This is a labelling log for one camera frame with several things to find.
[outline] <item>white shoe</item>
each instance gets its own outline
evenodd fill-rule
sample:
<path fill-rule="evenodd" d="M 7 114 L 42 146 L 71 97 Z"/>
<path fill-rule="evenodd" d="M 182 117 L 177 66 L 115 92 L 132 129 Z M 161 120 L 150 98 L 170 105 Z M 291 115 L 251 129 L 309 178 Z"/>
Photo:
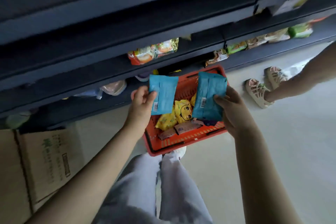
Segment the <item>white shoe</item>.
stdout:
<path fill-rule="evenodd" d="M 187 151 L 187 146 L 184 146 L 184 147 L 178 148 L 176 150 L 173 150 L 173 152 L 176 153 L 176 156 L 178 157 L 179 160 L 181 160 L 181 158 L 184 156 L 186 151 Z"/>
<path fill-rule="evenodd" d="M 287 81 L 288 76 L 285 75 L 278 67 L 269 67 L 265 69 L 268 80 L 272 84 L 273 90 L 279 87 L 280 82 Z"/>
<path fill-rule="evenodd" d="M 257 79 L 248 79 L 245 83 L 245 87 L 249 95 L 262 109 L 266 109 L 274 104 L 274 102 L 270 103 L 264 99 L 265 91 L 269 90 L 266 88 L 265 84 L 260 83 Z"/>

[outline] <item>floor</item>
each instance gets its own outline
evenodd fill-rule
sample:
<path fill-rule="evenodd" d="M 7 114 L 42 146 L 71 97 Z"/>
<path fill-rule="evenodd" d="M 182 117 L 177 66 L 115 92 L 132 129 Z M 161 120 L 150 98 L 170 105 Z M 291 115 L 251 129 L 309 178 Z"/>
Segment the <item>floor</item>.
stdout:
<path fill-rule="evenodd" d="M 296 73 L 326 46 L 319 44 L 227 74 L 263 132 L 281 180 L 305 224 L 336 220 L 336 80 L 280 100 L 266 110 L 244 92 L 243 82 L 262 79 L 263 69 L 273 65 Z M 86 162 L 121 128 L 127 111 L 128 106 L 71 125 L 81 139 Z M 144 144 L 139 141 L 132 156 L 143 152 Z M 244 223 L 235 146 L 228 133 L 188 146 L 181 162 L 195 180 L 214 223 Z"/>

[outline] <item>beige sandal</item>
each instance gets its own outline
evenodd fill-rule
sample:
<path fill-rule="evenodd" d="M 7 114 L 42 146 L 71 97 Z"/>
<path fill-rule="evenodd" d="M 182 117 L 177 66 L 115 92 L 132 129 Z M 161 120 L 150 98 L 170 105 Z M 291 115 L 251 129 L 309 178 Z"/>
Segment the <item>beige sandal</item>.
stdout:
<path fill-rule="evenodd" d="M 256 79 L 249 79 L 246 81 L 245 87 L 250 96 L 262 109 L 266 109 L 270 105 L 274 104 L 274 102 L 270 103 L 264 99 L 265 91 L 269 91 L 265 84 L 260 83 Z"/>
<path fill-rule="evenodd" d="M 265 69 L 268 80 L 272 84 L 272 88 L 275 90 L 279 87 L 280 82 L 287 81 L 288 76 L 285 75 L 278 67 L 269 67 Z"/>

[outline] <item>cartoon face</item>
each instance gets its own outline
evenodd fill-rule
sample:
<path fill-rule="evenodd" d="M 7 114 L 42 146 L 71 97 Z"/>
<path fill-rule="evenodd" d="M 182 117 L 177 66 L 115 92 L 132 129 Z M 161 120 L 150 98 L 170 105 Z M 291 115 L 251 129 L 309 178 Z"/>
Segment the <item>cartoon face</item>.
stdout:
<path fill-rule="evenodd" d="M 182 106 L 180 116 L 183 118 L 183 120 L 190 120 L 191 119 L 191 106 L 190 105 Z"/>

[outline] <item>yellow packet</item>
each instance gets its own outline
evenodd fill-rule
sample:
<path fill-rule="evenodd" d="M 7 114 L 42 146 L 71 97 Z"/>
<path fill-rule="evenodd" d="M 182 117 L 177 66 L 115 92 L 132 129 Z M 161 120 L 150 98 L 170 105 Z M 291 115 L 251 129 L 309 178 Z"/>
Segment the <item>yellow packet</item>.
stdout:
<path fill-rule="evenodd" d="M 175 114 L 179 124 L 191 120 L 191 104 L 188 100 L 175 101 Z"/>
<path fill-rule="evenodd" d="M 170 128 L 173 128 L 176 124 L 177 124 L 177 119 L 175 115 L 175 106 L 173 105 L 173 109 L 171 113 L 165 113 L 161 115 L 155 127 L 163 131 L 166 131 Z"/>
<path fill-rule="evenodd" d="M 195 101 L 196 101 L 196 93 L 195 95 L 192 96 L 191 100 L 190 100 L 190 103 L 192 106 L 195 106 Z"/>

